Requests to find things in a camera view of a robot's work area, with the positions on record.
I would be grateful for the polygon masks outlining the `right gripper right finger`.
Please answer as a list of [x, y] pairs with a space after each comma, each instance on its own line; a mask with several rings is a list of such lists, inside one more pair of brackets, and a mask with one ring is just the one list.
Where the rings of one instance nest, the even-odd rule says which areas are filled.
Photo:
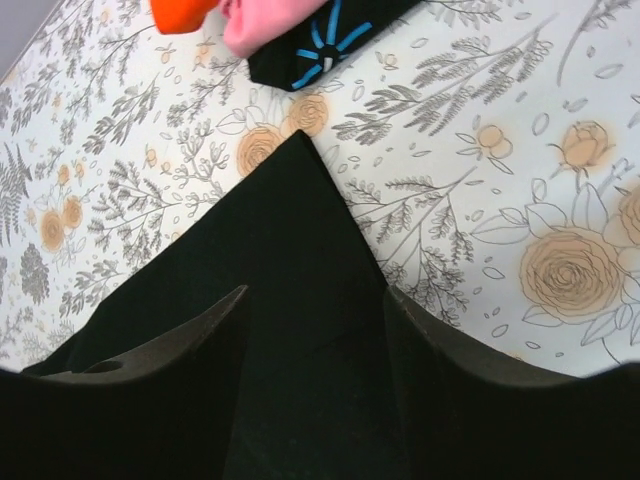
[[578, 378], [501, 353], [397, 288], [386, 338], [415, 479], [635, 479], [639, 367]]

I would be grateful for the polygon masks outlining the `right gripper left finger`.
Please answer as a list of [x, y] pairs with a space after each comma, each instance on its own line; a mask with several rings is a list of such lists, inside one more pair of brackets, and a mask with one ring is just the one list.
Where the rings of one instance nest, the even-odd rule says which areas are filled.
[[1, 375], [5, 479], [219, 479], [250, 327], [238, 287], [81, 373]]

